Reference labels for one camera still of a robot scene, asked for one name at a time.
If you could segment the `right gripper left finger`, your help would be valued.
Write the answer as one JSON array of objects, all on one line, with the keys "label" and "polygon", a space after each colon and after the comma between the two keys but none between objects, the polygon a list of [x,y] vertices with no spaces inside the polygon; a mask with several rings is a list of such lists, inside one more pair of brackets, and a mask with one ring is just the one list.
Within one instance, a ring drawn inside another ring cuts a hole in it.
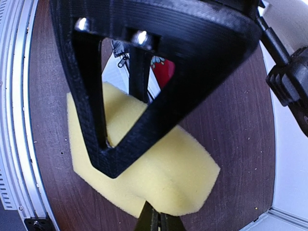
[{"label": "right gripper left finger", "polygon": [[135,231],[184,231],[180,217],[157,212],[149,202],[145,202],[135,226]]}]

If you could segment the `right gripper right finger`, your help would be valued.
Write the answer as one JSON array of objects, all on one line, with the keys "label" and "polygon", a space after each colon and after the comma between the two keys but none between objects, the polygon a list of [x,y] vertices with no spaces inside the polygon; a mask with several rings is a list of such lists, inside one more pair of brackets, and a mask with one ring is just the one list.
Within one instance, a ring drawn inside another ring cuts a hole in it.
[{"label": "right gripper right finger", "polygon": [[[51,19],[91,164],[116,178],[210,95],[256,49],[257,0],[52,0]],[[105,38],[129,46],[129,93],[147,103],[111,147],[103,103]]]}]

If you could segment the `yellow sponge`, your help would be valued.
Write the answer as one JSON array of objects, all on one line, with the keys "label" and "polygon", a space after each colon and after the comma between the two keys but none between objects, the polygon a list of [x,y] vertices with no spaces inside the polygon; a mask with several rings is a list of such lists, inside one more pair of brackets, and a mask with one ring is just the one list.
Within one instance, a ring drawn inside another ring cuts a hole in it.
[{"label": "yellow sponge", "polygon": [[115,206],[138,217],[145,202],[173,216],[201,209],[220,168],[182,127],[174,127],[120,176],[111,179],[90,163],[71,93],[66,95],[73,170]]}]

